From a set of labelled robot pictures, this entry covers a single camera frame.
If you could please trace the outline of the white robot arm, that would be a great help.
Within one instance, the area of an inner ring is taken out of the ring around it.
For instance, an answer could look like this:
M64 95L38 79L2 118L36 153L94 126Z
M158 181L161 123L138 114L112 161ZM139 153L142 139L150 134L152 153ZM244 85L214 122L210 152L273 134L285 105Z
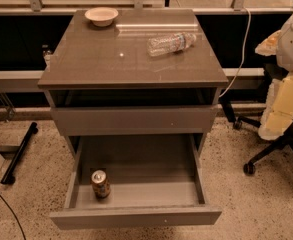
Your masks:
M280 30L260 43L255 52L263 56L275 55L277 65L288 71L282 80L272 80L258 129L262 139L275 140L293 123L293 14Z

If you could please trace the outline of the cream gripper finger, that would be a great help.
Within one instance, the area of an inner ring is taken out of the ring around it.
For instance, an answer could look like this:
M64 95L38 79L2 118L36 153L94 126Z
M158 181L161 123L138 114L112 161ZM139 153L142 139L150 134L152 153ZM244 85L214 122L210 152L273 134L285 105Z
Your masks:
M277 139L293 123L293 73L272 80L260 123L258 134L264 140Z
M268 36L266 39L264 39L255 48L255 53L262 56L275 55L280 34L281 34L281 31L277 30L274 33L272 33L270 36Z

